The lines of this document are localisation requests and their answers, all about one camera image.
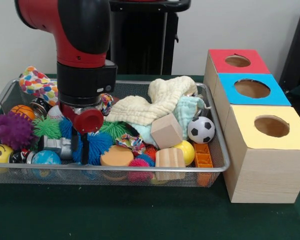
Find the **red box top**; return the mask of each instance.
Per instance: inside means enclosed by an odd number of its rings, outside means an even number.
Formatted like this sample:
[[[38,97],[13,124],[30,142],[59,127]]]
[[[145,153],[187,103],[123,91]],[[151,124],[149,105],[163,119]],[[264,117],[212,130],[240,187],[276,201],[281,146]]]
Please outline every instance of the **red box top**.
[[[210,49],[219,74],[270,74],[265,62],[253,49]]]

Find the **white wall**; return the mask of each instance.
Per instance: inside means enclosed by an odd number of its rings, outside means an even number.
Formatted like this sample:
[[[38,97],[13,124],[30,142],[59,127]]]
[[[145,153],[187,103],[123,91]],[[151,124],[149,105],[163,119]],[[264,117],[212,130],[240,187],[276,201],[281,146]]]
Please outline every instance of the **white wall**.
[[[173,74],[202,75],[210,48],[257,49],[281,74],[300,16],[300,0],[192,0],[179,13]],[[0,0],[0,91],[28,65],[56,73],[53,36],[26,27],[13,0]]]
[[[300,0],[192,0],[179,15],[172,72],[202,75],[208,49],[256,49],[277,81],[300,17]]]

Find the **orange plastic block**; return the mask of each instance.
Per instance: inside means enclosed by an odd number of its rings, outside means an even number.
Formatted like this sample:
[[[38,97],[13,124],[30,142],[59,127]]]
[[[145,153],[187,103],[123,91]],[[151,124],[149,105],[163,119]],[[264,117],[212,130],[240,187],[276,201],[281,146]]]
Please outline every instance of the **orange plastic block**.
[[[194,163],[197,168],[213,168],[211,155],[208,144],[197,144],[194,143]],[[203,187],[209,187],[214,179],[213,173],[210,172],[199,172],[197,175],[197,183]]]

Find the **cream towel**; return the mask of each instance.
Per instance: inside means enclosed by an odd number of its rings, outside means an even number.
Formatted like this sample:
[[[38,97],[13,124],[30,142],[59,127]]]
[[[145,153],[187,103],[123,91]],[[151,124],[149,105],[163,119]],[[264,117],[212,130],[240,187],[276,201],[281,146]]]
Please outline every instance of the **cream towel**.
[[[148,89],[152,103],[141,96],[127,96],[112,107],[106,121],[146,126],[172,113],[181,96],[193,93],[198,93],[197,85],[188,76],[170,80],[156,79]]]

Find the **wire mesh basket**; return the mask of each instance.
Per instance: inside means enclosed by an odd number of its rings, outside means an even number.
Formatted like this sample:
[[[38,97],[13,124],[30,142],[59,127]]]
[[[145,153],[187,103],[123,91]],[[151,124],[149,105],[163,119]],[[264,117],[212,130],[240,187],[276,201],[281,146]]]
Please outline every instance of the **wire mesh basket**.
[[[112,95],[119,99],[138,95],[150,102],[149,84],[148,81],[117,81]],[[215,137],[208,144],[213,168],[199,168],[194,163],[182,168],[92,166],[71,161],[62,161],[60,165],[0,163],[0,183],[210,187],[227,170],[230,160],[211,92],[203,83],[197,83],[197,87],[206,105],[211,107],[201,115],[212,119],[215,125]],[[0,114],[6,114],[16,105],[28,105],[33,99],[34,96],[21,90],[18,80],[12,80],[0,95]]]

